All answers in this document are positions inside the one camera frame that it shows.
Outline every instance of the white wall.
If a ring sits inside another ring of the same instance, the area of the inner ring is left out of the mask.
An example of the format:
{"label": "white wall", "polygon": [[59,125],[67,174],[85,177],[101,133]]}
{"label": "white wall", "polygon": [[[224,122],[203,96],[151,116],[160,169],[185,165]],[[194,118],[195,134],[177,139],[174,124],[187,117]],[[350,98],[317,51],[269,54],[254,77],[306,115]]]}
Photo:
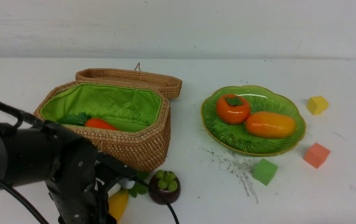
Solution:
{"label": "white wall", "polygon": [[356,0],[0,0],[0,56],[356,58]]}

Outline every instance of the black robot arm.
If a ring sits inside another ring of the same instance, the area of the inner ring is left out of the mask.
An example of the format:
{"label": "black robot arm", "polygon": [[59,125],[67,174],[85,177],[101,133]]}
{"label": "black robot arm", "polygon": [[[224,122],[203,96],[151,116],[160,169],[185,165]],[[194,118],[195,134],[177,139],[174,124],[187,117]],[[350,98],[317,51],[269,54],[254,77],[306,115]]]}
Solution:
{"label": "black robot arm", "polygon": [[[0,189],[23,203],[40,223],[47,221],[13,187],[44,180],[60,213],[60,224],[116,224],[108,212],[108,190],[122,178],[149,187],[134,169],[98,152],[90,140],[64,126],[1,102],[0,110],[18,119],[14,126],[0,123]],[[32,127],[19,129],[23,122]],[[159,197],[179,224],[171,205]]]}

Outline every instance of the white tabletop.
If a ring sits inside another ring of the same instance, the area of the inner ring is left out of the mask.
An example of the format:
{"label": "white tabletop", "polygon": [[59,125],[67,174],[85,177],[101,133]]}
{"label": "white tabletop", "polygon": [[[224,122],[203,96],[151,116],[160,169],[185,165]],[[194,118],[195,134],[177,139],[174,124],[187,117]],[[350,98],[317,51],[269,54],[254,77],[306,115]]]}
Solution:
{"label": "white tabletop", "polygon": [[[182,183],[172,206],[182,224],[356,223],[356,61],[329,60],[128,60],[84,58],[0,58],[0,101],[33,112],[52,88],[74,80],[85,68],[133,69],[183,80],[171,100],[172,137],[161,168]],[[260,158],[230,153],[204,130],[200,106],[224,86],[259,85],[290,98],[307,124],[290,152],[267,158],[278,166],[268,186],[251,170]],[[307,99],[323,95],[330,107],[313,116]],[[13,119],[0,112],[0,122]],[[318,142],[331,150],[315,169],[302,157]],[[44,183],[17,187],[52,224],[57,209]],[[13,197],[0,191],[0,223],[36,223]],[[166,206],[148,195],[130,198],[121,224],[172,224]]]}

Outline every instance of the wicker basket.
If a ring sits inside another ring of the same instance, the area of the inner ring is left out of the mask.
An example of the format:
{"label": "wicker basket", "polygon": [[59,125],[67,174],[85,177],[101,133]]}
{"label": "wicker basket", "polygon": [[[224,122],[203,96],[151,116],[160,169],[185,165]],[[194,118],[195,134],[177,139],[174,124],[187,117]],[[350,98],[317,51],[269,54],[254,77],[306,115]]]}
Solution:
{"label": "wicker basket", "polygon": [[[80,80],[85,79],[82,77],[90,75],[93,76],[90,78],[90,81]],[[76,77],[78,79],[77,81],[54,88],[37,110],[35,110],[34,115],[43,119],[40,110],[47,101],[58,93],[81,83],[107,84],[152,90],[162,99],[159,116],[154,124],[139,132],[120,132],[70,125],[66,125],[65,127],[90,139],[100,151],[115,156],[128,166],[139,171],[150,172],[161,166],[167,156],[169,140],[171,138],[170,105],[164,93],[169,94],[169,97],[178,97],[182,81],[165,75],[111,68],[86,69],[77,72]]]}

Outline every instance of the plate gold rim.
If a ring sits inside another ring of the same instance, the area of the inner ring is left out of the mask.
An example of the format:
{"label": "plate gold rim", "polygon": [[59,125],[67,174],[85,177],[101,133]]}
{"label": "plate gold rim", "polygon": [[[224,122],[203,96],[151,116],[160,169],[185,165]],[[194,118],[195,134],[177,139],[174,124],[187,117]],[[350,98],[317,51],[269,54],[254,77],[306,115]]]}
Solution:
{"label": "plate gold rim", "polygon": [[[208,131],[208,129],[206,128],[206,126],[205,126],[205,124],[204,124],[204,117],[203,117],[203,112],[202,112],[202,111],[203,111],[203,107],[204,107],[204,103],[205,103],[209,98],[211,98],[216,92],[218,92],[218,91],[221,90],[221,89],[229,88],[229,87],[243,88],[243,87],[246,87],[246,86],[255,86],[255,87],[259,87],[259,88],[266,89],[267,91],[271,92],[271,93],[274,94],[274,95],[277,95],[277,96],[281,96],[281,97],[283,97],[283,98],[286,98],[287,100],[289,100],[289,101],[295,106],[295,108],[296,108],[296,110],[297,110],[297,112],[298,112],[300,118],[301,118],[302,121],[304,122],[304,132],[303,132],[302,136],[298,139],[298,141],[297,141],[291,148],[289,148],[289,149],[287,149],[287,150],[285,150],[285,151],[283,151],[283,152],[267,153],[267,154],[256,154],[256,153],[243,152],[243,151],[234,149],[234,148],[232,148],[232,147],[226,145],[225,143],[222,143],[219,139],[217,139],[215,136],[213,136],[213,135]],[[295,103],[293,103],[293,101],[291,101],[289,98],[287,98],[287,97],[285,97],[285,96],[276,94],[276,93],[270,91],[270,90],[267,89],[267,88],[264,88],[264,87],[262,87],[262,86],[257,86],[257,85],[225,86],[225,87],[219,88],[219,89],[216,90],[211,96],[209,96],[208,98],[206,98],[206,99],[203,101],[202,107],[201,107],[201,109],[200,109],[200,114],[201,114],[201,116],[202,116],[202,124],[203,124],[204,129],[206,130],[206,132],[207,132],[215,141],[217,141],[218,143],[220,143],[221,145],[225,146],[225,147],[228,148],[228,149],[231,149],[231,150],[236,151],[236,152],[238,152],[238,153],[242,153],[242,154],[246,154],[246,155],[251,155],[251,156],[276,156],[276,155],[280,155],[280,154],[286,153],[286,152],[288,152],[288,151],[294,149],[294,148],[299,144],[299,142],[303,139],[303,137],[304,137],[304,135],[305,135],[305,132],[306,132],[306,122],[305,122],[304,118],[301,116],[300,111],[298,110],[298,107],[296,106]]]}

